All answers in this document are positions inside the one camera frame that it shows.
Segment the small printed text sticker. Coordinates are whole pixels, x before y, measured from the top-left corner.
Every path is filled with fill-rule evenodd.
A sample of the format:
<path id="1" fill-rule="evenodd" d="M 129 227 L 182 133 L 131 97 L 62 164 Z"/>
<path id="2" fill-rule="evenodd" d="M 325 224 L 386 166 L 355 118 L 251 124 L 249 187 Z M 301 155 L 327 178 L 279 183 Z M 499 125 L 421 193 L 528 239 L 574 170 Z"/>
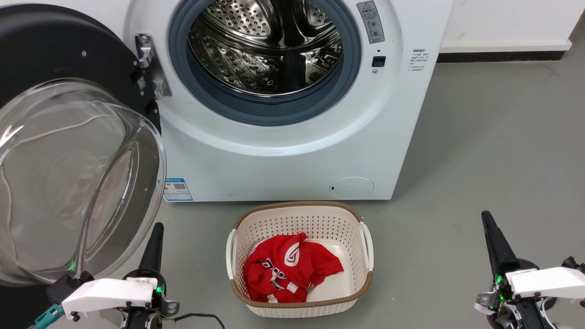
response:
<path id="1" fill-rule="evenodd" d="M 409 72 L 422 72 L 426 69 L 429 54 L 424 49 L 413 49 L 408 65 Z"/>

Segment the grey warning label sticker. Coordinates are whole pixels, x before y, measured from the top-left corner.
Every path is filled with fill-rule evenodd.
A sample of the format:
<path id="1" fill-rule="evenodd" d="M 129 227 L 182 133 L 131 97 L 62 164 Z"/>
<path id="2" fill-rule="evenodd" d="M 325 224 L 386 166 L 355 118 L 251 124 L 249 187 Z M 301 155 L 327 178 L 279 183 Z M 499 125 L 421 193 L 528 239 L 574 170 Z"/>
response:
<path id="1" fill-rule="evenodd" d="M 382 43 L 386 40 L 382 20 L 378 8 L 373 0 L 357 3 L 357 9 L 363 19 L 370 44 Z"/>

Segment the cream perforated laundry basket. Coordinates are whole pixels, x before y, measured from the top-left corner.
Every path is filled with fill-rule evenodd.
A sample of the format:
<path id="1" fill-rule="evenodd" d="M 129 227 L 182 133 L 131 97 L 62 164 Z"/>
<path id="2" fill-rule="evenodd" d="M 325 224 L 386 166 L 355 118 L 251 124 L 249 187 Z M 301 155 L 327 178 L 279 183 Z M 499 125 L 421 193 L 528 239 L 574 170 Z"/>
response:
<path id="1" fill-rule="evenodd" d="M 309 292 L 303 303 L 251 300 L 243 278 L 244 265 L 255 247 L 282 234 L 306 233 L 343 265 L 343 271 Z M 226 270 L 236 297 L 257 316 L 307 318 L 349 310 L 370 287 L 374 268 L 371 233 L 363 217 L 340 202 L 284 202 L 259 206 L 244 213 L 226 242 Z"/>

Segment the blue energy label sticker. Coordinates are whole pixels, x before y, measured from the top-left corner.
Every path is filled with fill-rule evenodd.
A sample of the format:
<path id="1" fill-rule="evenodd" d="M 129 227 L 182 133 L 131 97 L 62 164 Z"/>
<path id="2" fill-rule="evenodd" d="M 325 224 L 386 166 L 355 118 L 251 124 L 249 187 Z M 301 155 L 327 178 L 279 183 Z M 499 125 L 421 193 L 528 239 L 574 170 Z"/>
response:
<path id="1" fill-rule="evenodd" d="M 183 178 L 165 180 L 164 198 L 167 202 L 193 202 L 192 195 Z"/>

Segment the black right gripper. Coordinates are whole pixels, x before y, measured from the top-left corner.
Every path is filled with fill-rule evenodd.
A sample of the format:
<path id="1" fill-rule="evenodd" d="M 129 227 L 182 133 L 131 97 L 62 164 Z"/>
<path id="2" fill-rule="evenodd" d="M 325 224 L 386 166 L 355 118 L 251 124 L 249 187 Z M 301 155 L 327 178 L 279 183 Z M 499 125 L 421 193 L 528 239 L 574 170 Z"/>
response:
<path id="1" fill-rule="evenodd" d="M 514 300 L 514 293 L 506 275 L 536 271 L 539 267 L 528 260 L 515 260 L 516 256 L 491 212 L 482 211 L 481 222 L 493 281 L 488 292 L 477 295 L 474 308 L 487 316 L 492 316 L 500 312 L 505 302 Z"/>

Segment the round white filter cover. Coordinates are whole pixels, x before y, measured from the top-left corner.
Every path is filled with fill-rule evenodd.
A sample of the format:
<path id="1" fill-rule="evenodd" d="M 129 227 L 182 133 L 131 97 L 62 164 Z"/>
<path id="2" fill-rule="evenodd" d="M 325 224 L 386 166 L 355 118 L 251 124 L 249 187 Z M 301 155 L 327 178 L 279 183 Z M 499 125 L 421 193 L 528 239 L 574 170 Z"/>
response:
<path id="1" fill-rule="evenodd" d="M 364 199 L 375 188 L 374 183 L 364 177 L 345 177 L 336 180 L 330 186 L 330 193 L 343 200 Z"/>

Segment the red printed garment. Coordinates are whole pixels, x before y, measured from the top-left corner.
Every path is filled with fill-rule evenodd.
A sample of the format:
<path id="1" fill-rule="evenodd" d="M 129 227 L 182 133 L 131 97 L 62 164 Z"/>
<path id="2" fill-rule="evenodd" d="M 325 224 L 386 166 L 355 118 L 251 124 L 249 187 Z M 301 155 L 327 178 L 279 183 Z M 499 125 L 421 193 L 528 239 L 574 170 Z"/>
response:
<path id="1" fill-rule="evenodd" d="M 276 235 L 259 243 L 243 265 L 243 281 L 254 302 L 304 303 L 329 276 L 344 271 L 338 256 L 306 233 Z"/>

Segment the white front-load washing machine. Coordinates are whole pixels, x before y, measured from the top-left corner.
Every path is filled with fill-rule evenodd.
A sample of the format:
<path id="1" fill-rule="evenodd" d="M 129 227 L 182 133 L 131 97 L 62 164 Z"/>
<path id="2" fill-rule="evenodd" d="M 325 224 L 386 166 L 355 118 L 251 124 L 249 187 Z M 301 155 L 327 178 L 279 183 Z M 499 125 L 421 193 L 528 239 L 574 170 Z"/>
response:
<path id="1" fill-rule="evenodd" d="M 363 46 L 354 84 L 312 119 L 264 127 L 215 114 L 178 79 L 169 27 L 181 0 L 131 0 L 126 36 L 152 35 L 173 92 L 159 100 L 167 178 L 183 178 L 193 202 L 339 200 L 331 184 L 353 176 L 375 185 L 364 199 L 392 198 L 455 0 L 373 0 L 386 38 L 374 44 L 356 6 L 370 0 L 343 1 Z M 422 72 L 408 71 L 413 49 L 429 54 Z"/>

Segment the black round glass washer door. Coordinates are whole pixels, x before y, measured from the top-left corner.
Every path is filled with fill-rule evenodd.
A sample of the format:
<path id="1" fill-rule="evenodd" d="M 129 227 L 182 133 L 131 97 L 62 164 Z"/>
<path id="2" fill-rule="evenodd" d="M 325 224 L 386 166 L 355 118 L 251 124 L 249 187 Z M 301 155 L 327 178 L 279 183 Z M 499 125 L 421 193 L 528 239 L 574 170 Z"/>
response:
<path id="1" fill-rule="evenodd" d="M 157 101 L 105 18 L 0 1 L 0 285 L 138 269 L 167 170 Z"/>

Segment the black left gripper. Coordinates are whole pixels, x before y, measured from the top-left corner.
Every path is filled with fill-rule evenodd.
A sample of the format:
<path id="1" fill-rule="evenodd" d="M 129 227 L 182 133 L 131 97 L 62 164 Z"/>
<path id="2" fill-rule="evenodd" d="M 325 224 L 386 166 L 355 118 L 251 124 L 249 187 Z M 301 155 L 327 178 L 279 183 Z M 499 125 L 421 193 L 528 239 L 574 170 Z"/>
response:
<path id="1" fill-rule="evenodd" d="M 162 329 L 163 320 L 173 317 L 179 302 L 166 296 L 167 283 L 160 274 L 164 242 L 164 225 L 155 223 L 138 270 L 129 272 L 125 280 L 148 283 L 153 286 L 152 297 L 146 302 L 126 302 L 123 308 L 123 329 Z"/>

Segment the metal door hinge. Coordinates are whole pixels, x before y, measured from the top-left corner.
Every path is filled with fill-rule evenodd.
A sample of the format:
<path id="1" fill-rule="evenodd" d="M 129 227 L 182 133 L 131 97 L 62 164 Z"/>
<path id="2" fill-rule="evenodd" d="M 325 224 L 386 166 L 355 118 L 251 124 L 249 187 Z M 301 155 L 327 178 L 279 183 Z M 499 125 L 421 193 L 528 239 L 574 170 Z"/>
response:
<path id="1" fill-rule="evenodd" d="M 156 100 L 173 95 L 169 79 L 158 54 L 152 35 L 138 33 L 134 36 L 139 65 L 145 69 L 152 81 Z"/>

